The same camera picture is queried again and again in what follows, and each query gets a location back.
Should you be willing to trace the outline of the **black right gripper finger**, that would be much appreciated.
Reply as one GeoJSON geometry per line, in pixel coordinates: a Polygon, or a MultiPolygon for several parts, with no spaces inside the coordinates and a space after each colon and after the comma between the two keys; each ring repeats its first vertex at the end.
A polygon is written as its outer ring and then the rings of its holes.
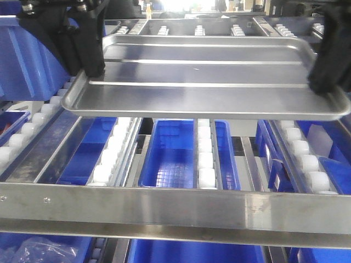
{"type": "Polygon", "coordinates": [[[324,34],[308,81],[317,94],[350,92],[350,5],[325,5],[324,34]]]}

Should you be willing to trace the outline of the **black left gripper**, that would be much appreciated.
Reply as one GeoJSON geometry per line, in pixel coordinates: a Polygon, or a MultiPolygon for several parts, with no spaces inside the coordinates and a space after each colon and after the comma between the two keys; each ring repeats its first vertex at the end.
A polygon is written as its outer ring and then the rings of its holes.
{"type": "Polygon", "coordinates": [[[72,76],[104,72],[103,23],[109,1],[21,1],[19,25],[72,76]]]}

